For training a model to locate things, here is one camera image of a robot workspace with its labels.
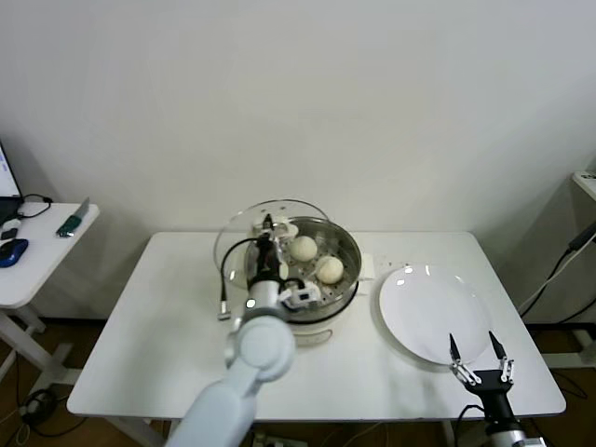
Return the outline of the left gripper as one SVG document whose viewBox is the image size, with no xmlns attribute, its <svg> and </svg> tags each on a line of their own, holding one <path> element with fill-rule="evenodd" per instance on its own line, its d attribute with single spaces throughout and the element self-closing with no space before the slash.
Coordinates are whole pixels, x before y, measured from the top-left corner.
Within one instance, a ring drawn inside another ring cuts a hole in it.
<svg viewBox="0 0 596 447">
<path fill-rule="evenodd" d="M 286 236 L 275 232 L 272 215 L 267 213 L 262 222 L 262 236 L 257 238 L 256 274 L 254 282 L 282 282 L 280 267 L 284 259 L 283 246 Z"/>
</svg>

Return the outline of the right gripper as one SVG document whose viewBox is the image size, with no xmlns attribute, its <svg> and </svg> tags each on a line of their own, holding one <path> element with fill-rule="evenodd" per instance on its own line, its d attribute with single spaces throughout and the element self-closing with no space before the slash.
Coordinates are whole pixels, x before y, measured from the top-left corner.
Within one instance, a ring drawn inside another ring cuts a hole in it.
<svg viewBox="0 0 596 447">
<path fill-rule="evenodd" d="M 471 371 L 463 362 L 452 334 L 449 335 L 450 368 L 465 389 L 481 400 L 487 422 L 513 422 L 515 415 L 508 401 L 508 392 L 513 384 L 514 360 L 508 357 L 504 346 L 492 331 L 489 331 L 489 337 L 494 353 L 499 360 L 501 372 L 499 370 Z"/>
</svg>

